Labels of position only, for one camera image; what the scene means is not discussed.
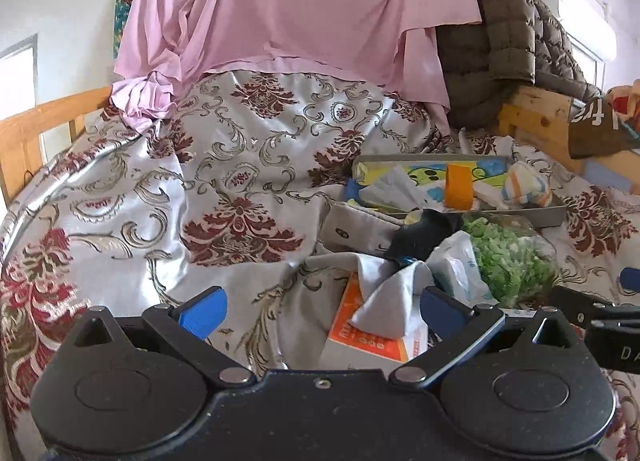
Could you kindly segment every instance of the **air conditioner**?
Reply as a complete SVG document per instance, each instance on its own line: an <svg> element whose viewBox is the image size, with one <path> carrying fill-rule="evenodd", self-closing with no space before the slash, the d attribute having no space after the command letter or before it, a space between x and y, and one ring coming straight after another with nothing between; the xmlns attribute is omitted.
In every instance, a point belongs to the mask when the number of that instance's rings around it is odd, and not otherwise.
<svg viewBox="0 0 640 461"><path fill-rule="evenodd" d="M598 60L615 60L617 46L613 28L585 0L543 1L571 38Z"/></svg>

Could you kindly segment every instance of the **bunched pink fabric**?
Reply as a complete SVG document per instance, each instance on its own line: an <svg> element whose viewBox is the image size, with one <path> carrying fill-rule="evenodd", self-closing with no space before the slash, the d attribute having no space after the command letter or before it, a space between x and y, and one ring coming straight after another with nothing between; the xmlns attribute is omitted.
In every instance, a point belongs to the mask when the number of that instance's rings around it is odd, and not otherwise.
<svg viewBox="0 0 640 461"><path fill-rule="evenodd" d="M480 21L476 0L134 0L112 99L143 132L204 72L318 72L427 102L448 133L434 27Z"/></svg>

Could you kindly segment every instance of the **screw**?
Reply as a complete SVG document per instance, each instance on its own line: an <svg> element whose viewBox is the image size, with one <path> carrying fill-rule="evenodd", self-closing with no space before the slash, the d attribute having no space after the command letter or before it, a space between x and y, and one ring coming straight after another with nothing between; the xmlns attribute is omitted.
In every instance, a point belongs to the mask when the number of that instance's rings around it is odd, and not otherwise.
<svg viewBox="0 0 640 461"><path fill-rule="evenodd" d="M420 367L400 367L396 371L396 380L402 383L420 383L426 379L427 373Z"/></svg>
<svg viewBox="0 0 640 461"><path fill-rule="evenodd" d="M331 380L324 380L324 378L318 378L316 380L316 388L318 389L331 389Z"/></svg>
<svg viewBox="0 0 640 461"><path fill-rule="evenodd" d="M228 367L220 371L220 380L231 385L241 385L251 380L252 373L244 367Z"/></svg>

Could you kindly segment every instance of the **floral bedspread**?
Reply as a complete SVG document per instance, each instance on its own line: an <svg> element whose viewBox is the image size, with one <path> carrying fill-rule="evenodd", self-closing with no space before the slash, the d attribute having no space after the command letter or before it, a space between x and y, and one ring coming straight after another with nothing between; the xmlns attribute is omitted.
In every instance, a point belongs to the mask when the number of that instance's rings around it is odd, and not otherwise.
<svg viewBox="0 0 640 461"><path fill-rule="evenodd" d="M545 231L564 282L640 303L617 281L622 267L640 266L640 199L597 189L511 138L472 144L479 154L519 154L564 197L567 222ZM207 76L175 120L143 136L105 109L36 174L0 227L5 416L24 458L44 450L29 411L34 383L90 305L139 315L221 285L228 315L212 346L258 374L313 368L357 267L354 253L327 253L318 239L353 159L455 148L420 104L311 74ZM636 459L637 379L610 378L620 407L603 449Z"/></svg>

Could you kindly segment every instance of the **brown puffer blanket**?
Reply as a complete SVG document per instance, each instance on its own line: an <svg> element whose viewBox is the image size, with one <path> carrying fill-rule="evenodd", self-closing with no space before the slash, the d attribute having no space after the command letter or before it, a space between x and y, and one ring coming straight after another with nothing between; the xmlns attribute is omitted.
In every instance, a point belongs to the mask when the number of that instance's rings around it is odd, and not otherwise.
<svg viewBox="0 0 640 461"><path fill-rule="evenodd" d="M449 91L449 123L483 128L520 84L587 101L571 42L542 0L478 0L482 24L437 28L438 54Z"/></svg>

